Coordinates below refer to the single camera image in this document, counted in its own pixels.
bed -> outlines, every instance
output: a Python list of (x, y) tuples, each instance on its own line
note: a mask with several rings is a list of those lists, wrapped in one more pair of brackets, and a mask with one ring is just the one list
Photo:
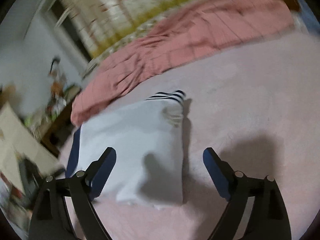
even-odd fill
[[(187, 95), (184, 204), (156, 210), (98, 198), (94, 207), (111, 237), (207, 239), (227, 204), (202, 162), (203, 150), (212, 147), (235, 170), (276, 178), (292, 239), (300, 239), (320, 209), (319, 51), (319, 38), (289, 31), (154, 76), (111, 103), (104, 111), (116, 111), (159, 91), (182, 89)], [(61, 151), (65, 165), (71, 146), (72, 138)], [(67, 202), (78, 237), (83, 238)]]

folded garment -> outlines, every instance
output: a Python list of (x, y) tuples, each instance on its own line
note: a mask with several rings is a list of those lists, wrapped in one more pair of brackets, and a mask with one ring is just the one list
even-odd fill
[(159, 92), (94, 116), (81, 126), (79, 157), (78, 136), (74, 136), (68, 175), (86, 170), (107, 147), (113, 147), (117, 160), (101, 195), (115, 193), (119, 202), (156, 208), (181, 205), (184, 98), (181, 90)]
[(75, 99), (71, 121), (81, 125), (112, 100), (168, 69), (291, 25), (291, 13), (282, 0), (197, 0), (105, 59)]

navy blue fabric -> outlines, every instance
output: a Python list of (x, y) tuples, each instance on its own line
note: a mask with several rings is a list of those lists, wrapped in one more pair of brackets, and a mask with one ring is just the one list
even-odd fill
[(99, 197), (104, 185), (106, 184), (109, 175), (116, 164), (116, 151), (112, 148), (106, 159), (104, 160), (98, 172), (91, 181), (91, 191), (89, 193), (89, 199), (93, 200)]
[(229, 201), (231, 198), (229, 192), (229, 182), (227, 178), (222, 174), (220, 168), (207, 149), (205, 149), (203, 152), (203, 163), (207, 168), (207, 171), (209, 172), (209, 175), (214, 185), (216, 186), (219, 195)]
[(80, 148), (80, 130), (81, 127), (73, 135), (73, 144), (68, 160), (66, 178), (70, 178), (75, 171), (79, 161), (79, 148)]

pink blanket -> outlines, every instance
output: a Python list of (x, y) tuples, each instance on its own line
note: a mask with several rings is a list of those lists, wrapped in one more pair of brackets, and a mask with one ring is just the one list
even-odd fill
[(281, 0), (197, 0), (105, 59), (75, 99), (71, 121), (81, 125), (152, 76), (292, 24)]

pink bed sheet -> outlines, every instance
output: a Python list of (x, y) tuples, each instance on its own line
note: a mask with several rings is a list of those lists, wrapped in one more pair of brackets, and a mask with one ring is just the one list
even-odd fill
[(152, 76), (292, 24), (281, 0), (197, 0), (105, 59), (74, 101), (71, 121), (81, 125)]
[[(118, 204), (113, 197), (97, 199), (95, 209), (112, 238), (207, 240), (227, 204), (202, 162), (203, 150), (213, 147), (235, 170), (276, 178), (292, 240), (298, 240), (320, 209), (319, 52), (319, 39), (293, 32), (169, 70), (114, 101), (105, 111), (158, 91), (182, 89), (187, 94), (185, 204), (158, 211)], [(72, 138), (61, 153), (64, 163), (71, 145)], [(72, 208), (70, 215), (79, 230)]]

